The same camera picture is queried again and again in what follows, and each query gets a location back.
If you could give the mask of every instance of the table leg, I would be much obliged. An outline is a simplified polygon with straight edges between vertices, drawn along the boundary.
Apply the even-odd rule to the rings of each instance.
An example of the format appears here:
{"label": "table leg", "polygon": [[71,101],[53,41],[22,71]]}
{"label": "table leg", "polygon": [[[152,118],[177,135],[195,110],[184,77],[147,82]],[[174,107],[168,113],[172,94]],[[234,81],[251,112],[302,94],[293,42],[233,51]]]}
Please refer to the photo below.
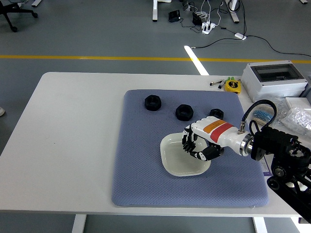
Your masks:
{"label": "table leg", "polygon": [[235,6],[236,6],[236,4],[237,4],[237,1],[238,1],[238,0],[232,0],[231,3],[229,4],[229,7],[228,7],[229,12],[230,12],[230,14],[231,14],[231,17],[232,17],[232,20],[233,20],[234,23],[239,23],[239,22],[240,22],[240,21],[239,21],[239,18],[238,18],[238,16],[237,16],[237,14],[236,14],[235,12],[232,11],[232,10],[235,9]]}
{"label": "table leg", "polygon": [[154,6],[152,11],[152,21],[157,22],[157,0],[154,0]]}
{"label": "table leg", "polygon": [[42,1],[42,0],[35,0],[35,1],[33,2],[33,4],[31,4],[31,6],[32,6],[32,7],[37,7],[41,1]]}
{"label": "table leg", "polygon": [[86,215],[76,215],[72,227],[72,233],[83,233],[85,222]]}
{"label": "table leg", "polygon": [[253,217],[256,233],[268,233],[263,217]]}

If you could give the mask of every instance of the cable connector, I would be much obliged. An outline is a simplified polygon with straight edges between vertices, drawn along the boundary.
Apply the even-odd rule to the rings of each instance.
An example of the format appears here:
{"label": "cable connector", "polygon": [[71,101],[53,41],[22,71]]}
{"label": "cable connector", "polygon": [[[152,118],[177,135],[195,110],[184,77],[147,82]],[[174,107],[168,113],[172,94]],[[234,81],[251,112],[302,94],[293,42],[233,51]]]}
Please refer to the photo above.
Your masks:
{"label": "cable connector", "polygon": [[244,133],[245,132],[244,128],[245,128],[245,121],[241,120],[240,128],[238,130],[238,134]]}

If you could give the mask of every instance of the charger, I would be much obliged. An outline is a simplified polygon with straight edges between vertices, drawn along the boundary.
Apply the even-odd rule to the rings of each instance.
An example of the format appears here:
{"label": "charger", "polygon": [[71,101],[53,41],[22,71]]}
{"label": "charger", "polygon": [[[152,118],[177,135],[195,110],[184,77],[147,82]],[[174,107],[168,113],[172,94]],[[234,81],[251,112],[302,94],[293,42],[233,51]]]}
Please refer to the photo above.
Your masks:
{"label": "charger", "polygon": [[192,22],[194,25],[202,26],[202,20],[195,12],[192,13],[192,17]]}
{"label": "charger", "polygon": [[180,11],[171,11],[169,12],[169,22],[177,22],[180,20]]}

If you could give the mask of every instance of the white power adapter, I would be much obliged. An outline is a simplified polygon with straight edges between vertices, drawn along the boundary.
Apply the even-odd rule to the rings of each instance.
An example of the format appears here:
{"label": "white power adapter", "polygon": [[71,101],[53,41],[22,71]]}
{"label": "white power adapter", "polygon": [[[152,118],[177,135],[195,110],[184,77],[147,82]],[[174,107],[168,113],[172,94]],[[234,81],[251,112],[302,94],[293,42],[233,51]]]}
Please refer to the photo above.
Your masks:
{"label": "white power adapter", "polygon": [[242,39],[242,40],[246,39],[246,36],[245,35],[243,36],[241,33],[235,33],[234,36],[237,37],[238,39]]}

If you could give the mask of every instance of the orange label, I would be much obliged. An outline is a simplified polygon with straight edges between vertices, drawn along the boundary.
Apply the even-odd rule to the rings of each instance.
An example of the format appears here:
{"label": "orange label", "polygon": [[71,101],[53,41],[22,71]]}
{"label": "orange label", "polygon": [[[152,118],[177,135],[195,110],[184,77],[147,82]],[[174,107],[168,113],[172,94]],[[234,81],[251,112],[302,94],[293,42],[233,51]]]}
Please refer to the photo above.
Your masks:
{"label": "orange label", "polygon": [[204,127],[203,131],[206,133],[210,133],[213,129],[217,128],[218,126],[224,124],[225,121],[224,120],[217,120],[207,126]]}

